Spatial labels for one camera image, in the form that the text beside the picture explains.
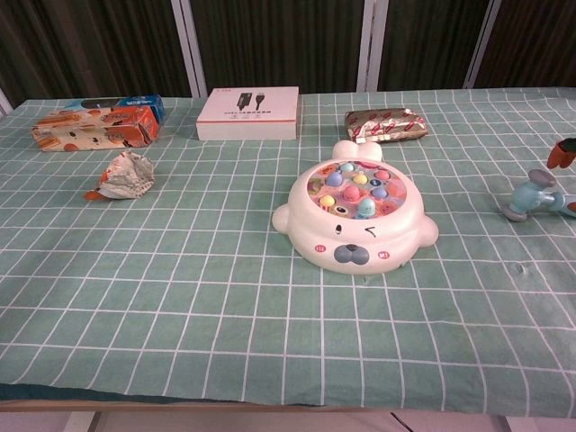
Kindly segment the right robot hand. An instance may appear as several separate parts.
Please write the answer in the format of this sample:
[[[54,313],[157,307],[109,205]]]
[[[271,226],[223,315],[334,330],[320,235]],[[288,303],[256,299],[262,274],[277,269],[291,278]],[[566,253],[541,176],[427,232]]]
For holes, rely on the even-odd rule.
[[[549,169],[569,167],[576,157],[576,139],[567,138],[558,141],[550,152],[546,166]]]

